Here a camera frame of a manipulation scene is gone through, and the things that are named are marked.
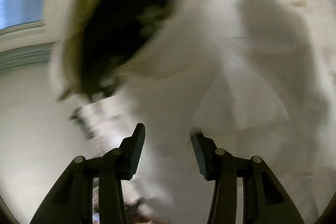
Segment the black garment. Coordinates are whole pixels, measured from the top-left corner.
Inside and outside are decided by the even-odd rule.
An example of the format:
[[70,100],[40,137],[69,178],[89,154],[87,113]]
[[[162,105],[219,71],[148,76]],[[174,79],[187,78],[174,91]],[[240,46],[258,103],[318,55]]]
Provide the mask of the black garment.
[[58,100],[71,95],[110,97],[117,73],[154,35],[171,12],[171,0],[66,0],[55,58]]

